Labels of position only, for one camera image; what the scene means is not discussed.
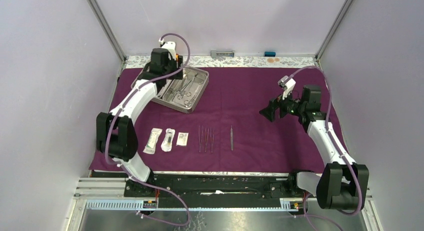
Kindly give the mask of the perforated steel instrument tray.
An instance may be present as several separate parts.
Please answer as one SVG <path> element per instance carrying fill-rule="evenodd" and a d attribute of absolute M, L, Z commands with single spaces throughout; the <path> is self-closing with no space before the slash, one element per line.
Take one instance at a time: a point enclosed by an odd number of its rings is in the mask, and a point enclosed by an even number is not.
<path fill-rule="evenodd" d="M 168 80 L 151 101 L 190 114 L 199 103 L 209 83 L 209 77 L 209 72 L 204 69 L 186 66 L 182 71 L 182 79 Z"/>

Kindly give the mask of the remaining steel instrument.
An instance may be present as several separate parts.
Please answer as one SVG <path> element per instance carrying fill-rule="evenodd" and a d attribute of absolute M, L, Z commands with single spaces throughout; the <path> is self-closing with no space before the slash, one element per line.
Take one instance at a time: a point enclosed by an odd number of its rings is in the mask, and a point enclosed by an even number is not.
<path fill-rule="evenodd" d="M 232 125 L 230 126 L 230 150 L 234 150 L 234 131 Z"/>

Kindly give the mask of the steel tweezers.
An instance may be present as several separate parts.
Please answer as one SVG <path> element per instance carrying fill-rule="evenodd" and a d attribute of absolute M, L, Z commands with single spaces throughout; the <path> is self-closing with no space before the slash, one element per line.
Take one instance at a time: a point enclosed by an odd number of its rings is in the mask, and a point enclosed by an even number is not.
<path fill-rule="evenodd" d="M 199 126 L 198 127 L 198 151 L 199 152 L 202 151 L 203 131 L 204 131 L 204 127 Z"/>
<path fill-rule="evenodd" d="M 214 149 L 214 139 L 215 139 L 215 128 L 211 128 L 211 132 L 210 132 L 210 153 L 213 153 Z"/>

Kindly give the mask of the steel scalpel handle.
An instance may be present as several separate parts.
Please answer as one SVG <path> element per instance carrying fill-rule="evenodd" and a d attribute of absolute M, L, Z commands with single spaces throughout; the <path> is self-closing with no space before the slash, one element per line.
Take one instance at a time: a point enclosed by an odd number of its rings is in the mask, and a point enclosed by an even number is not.
<path fill-rule="evenodd" d="M 210 133 L 210 129 L 209 128 L 205 128 L 205 138 L 204 138 L 204 152 L 207 152 L 207 148 L 208 148 L 208 141 L 209 141 L 209 133 Z"/>

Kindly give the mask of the small white sterile packet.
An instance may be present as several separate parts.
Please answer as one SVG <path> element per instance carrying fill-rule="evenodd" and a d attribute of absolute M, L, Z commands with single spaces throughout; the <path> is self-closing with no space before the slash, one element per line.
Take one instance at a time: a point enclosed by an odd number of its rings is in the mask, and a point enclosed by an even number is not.
<path fill-rule="evenodd" d="M 179 132 L 177 136 L 176 145 L 181 147 L 186 147 L 188 143 L 188 132 Z"/>

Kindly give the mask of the long white sterile packet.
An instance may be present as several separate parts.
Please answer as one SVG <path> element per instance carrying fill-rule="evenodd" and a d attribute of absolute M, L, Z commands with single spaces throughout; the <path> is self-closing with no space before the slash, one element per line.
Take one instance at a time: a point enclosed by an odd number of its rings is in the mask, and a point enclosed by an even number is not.
<path fill-rule="evenodd" d="M 162 133 L 161 128 L 153 128 L 150 132 L 147 143 L 143 149 L 143 153 L 153 155 L 156 152 L 156 145 Z"/>

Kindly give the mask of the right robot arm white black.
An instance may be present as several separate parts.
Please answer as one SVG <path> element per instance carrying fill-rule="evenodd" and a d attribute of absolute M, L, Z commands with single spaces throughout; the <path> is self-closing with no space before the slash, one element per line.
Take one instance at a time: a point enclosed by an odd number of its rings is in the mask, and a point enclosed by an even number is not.
<path fill-rule="evenodd" d="M 282 94 L 271 99 L 268 106 L 259 111 L 273 122 L 279 117 L 298 117 L 304 131 L 314 142 L 324 164 L 321 175 L 309 170 L 297 170 L 289 174 L 287 192 L 299 197 L 304 192 L 317 199 L 322 209 L 338 210 L 345 215 L 356 215 L 365 205 L 369 181 L 369 169 L 357 163 L 346 151 L 334 132 L 330 121 L 331 106 L 321 110 L 321 88 L 305 85 L 300 98 L 293 97 L 293 85 L 283 84 Z"/>

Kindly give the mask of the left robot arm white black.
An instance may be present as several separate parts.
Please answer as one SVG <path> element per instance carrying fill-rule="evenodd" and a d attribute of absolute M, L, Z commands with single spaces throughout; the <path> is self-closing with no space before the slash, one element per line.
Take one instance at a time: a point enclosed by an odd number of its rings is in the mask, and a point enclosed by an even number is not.
<path fill-rule="evenodd" d="M 151 169 L 138 153 L 135 122 L 168 80 L 182 79 L 181 71 L 182 58 L 174 47 L 154 48 L 127 96 L 112 110 L 96 117 L 96 149 L 109 165 L 122 168 L 136 181 L 135 188 L 144 197 L 154 193 L 155 183 L 149 179 Z"/>

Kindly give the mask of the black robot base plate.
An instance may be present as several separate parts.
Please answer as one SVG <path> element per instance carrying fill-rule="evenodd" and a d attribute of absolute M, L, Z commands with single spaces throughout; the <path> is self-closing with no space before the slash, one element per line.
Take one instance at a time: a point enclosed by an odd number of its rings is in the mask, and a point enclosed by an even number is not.
<path fill-rule="evenodd" d="M 306 192 L 295 186 L 292 174 L 286 176 L 234 176 L 158 174 L 147 186 L 128 179 L 126 198 L 152 198 L 161 209 L 242 209 L 288 210 L 302 202 Z"/>

